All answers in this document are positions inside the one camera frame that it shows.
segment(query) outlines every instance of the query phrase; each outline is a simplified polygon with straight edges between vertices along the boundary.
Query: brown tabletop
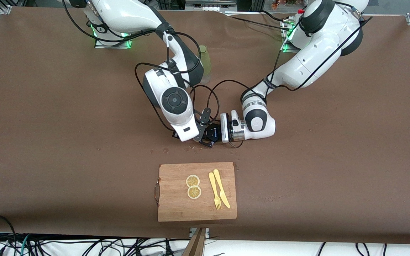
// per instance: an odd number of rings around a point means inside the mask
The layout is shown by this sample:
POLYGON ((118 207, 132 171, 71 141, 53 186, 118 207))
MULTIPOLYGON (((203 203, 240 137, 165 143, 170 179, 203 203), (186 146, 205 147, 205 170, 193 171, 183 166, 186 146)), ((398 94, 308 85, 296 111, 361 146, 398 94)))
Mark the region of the brown tabletop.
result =
MULTIPOLYGON (((81 10, 71 13, 84 26, 81 10)), ((252 86, 272 70, 277 29, 216 12, 162 15, 208 46, 210 86, 223 79, 252 86)), ((276 25, 262 15, 241 17, 276 25)), ((277 132, 239 149, 181 143, 164 129, 133 71, 164 60, 154 34, 130 50, 94 49, 62 9, 0 16, 0 214, 17 232, 187 237, 189 227, 203 225, 220 239, 410 243, 410 26, 403 16, 374 17, 360 48, 307 89, 270 94, 277 132), (157 222, 160 164, 228 161, 236 164, 237 219, 157 222)), ((241 112, 242 89, 226 83, 216 90, 221 112, 241 112)), ((198 90, 204 107, 208 93, 198 90)))

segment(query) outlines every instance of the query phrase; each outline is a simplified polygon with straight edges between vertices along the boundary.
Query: yellow knife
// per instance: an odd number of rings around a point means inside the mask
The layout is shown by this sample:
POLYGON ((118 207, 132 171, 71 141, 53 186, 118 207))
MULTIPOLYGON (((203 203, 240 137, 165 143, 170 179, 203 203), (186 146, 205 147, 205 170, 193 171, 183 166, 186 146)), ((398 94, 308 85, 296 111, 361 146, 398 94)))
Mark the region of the yellow knife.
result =
POLYGON ((222 182, 221 182, 221 176, 219 175, 218 169, 214 169, 213 174, 215 175, 215 178, 218 181, 219 189, 221 190, 219 192, 219 196, 221 197, 221 200, 226 205, 226 207, 230 208, 231 205, 229 204, 229 201, 227 201, 226 194, 224 193, 224 188, 222 187, 222 182))

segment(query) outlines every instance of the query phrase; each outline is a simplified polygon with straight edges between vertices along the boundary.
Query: white surface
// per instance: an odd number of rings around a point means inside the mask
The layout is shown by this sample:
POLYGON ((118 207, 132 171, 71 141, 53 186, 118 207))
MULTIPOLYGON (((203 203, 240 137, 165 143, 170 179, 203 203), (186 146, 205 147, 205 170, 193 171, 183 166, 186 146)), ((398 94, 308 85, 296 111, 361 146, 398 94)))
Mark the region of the white surface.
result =
MULTIPOLYGON (((125 245, 131 245, 134 239, 124 239, 125 245)), ((173 251, 186 248, 187 241, 174 241, 170 243, 173 251)), ((223 256, 316 256, 322 243, 319 242, 276 242, 276 241, 235 241, 235 240, 208 240, 205 246, 204 256, 214 256, 225 253, 223 256)), ((53 256, 80 256, 90 246, 91 243, 83 244, 56 244, 50 243, 43 246, 44 250, 53 256)), ((382 244, 366 244, 371 256, 382 256, 382 244)), ((101 249, 97 245, 88 255, 96 256, 101 249)), ((163 251, 159 248, 142 250, 143 255, 153 254, 163 251)), ((8 249, 4 256, 12 256, 13 251, 8 249)), ((410 245, 389 244, 386 251, 387 256, 410 256, 410 245)), ((116 250, 107 249, 103 256, 119 256, 116 250)), ((359 256, 354 243, 326 243, 321 256, 359 256)))

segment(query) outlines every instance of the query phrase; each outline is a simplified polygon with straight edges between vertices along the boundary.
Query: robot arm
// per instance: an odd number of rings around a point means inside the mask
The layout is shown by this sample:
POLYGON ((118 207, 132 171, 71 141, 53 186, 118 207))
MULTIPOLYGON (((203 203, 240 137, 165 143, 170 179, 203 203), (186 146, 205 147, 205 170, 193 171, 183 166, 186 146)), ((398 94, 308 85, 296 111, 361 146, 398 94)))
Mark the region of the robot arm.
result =
POLYGON ((162 110, 181 141, 197 136, 199 130, 192 101, 184 89, 200 83, 203 66, 161 14, 138 0, 86 0, 86 3, 85 0, 70 0, 70 3, 73 7, 86 7, 84 12, 96 36, 107 41, 121 40, 118 33, 155 29, 174 56, 168 60, 168 66, 167 63, 160 65, 168 70, 154 68, 145 73, 143 89, 151 103, 162 110))
POLYGON ((313 2, 306 7, 302 18, 303 20, 299 21, 300 28, 296 26, 294 31, 300 33, 298 36, 300 42, 292 43, 303 44, 304 47, 287 63, 268 74, 250 90, 244 91, 241 95, 244 120, 239 119, 235 110, 232 110, 230 117, 226 113, 221 114, 221 136, 224 143, 272 136, 275 133, 275 119, 268 113, 266 96, 280 85, 285 85, 291 90, 311 85, 341 55, 355 50, 361 42, 361 37, 359 38, 358 35, 350 36, 359 28, 359 20, 350 10, 345 11, 332 0, 313 2), (310 37, 306 45, 304 35, 310 37), (350 42, 343 45, 343 50, 338 49, 348 36, 350 42))

